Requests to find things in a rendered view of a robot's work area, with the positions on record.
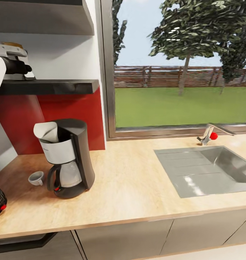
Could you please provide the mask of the paper coffee filter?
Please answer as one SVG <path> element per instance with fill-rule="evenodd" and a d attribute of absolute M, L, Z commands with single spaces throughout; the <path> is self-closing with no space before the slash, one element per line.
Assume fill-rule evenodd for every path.
<path fill-rule="evenodd" d="M 37 138 L 52 142 L 59 142 L 56 122 L 44 122 L 34 125 L 34 134 Z"/>

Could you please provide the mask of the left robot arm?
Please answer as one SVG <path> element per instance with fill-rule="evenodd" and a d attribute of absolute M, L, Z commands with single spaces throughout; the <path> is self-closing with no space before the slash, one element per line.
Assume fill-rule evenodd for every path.
<path fill-rule="evenodd" d="M 5 74 L 27 74 L 27 72 L 32 72 L 30 65 L 25 65 L 23 61 L 12 60 L 11 56 L 27 57 L 27 51 L 21 49 L 18 46 L 2 45 L 0 44 L 0 86 Z"/>

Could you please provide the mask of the bottle of coffee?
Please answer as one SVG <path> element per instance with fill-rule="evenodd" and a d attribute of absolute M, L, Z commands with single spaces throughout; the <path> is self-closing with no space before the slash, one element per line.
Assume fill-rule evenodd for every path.
<path fill-rule="evenodd" d="M 9 45 L 9 46 L 18 46 L 21 49 L 23 49 L 21 44 L 17 44 L 17 43 L 13 43 L 13 42 L 2 42 L 2 45 Z M 25 65 L 28 65 L 28 57 L 18 57 L 18 56 L 11 56 L 10 58 L 12 60 L 19 60 L 19 61 L 23 61 L 25 63 Z M 34 74 L 32 72 L 27 72 L 27 74 L 12 74 L 12 80 L 13 81 L 34 81 L 37 80 L 36 77 L 34 76 Z M 55 143 L 58 144 L 58 142 L 52 142 L 51 143 Z"/>

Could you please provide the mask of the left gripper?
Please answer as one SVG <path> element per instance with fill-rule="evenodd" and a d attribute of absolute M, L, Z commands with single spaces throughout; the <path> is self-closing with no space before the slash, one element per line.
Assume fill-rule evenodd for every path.
<path fill-rule="evenodd" d="M 27 72 L 32 72 L 32 68 L 30 65 L 25 65 L 23 61 L 19 60 L 11 60 L 4 57 L 5 60 L 10 64 L 10 72 L 7 74 L 27 74 Z"/>

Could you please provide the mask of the coffee cup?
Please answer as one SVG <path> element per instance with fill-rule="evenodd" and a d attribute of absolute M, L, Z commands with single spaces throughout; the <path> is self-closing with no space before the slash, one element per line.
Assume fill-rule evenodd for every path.
<path fill-rule="evenodd" d="M 38 171 L 33 173 L 29 178 L 28 181 L 33 184 L 33 185 L 43 185 L 44 182 L 44 172 L 43 171 Z"/>

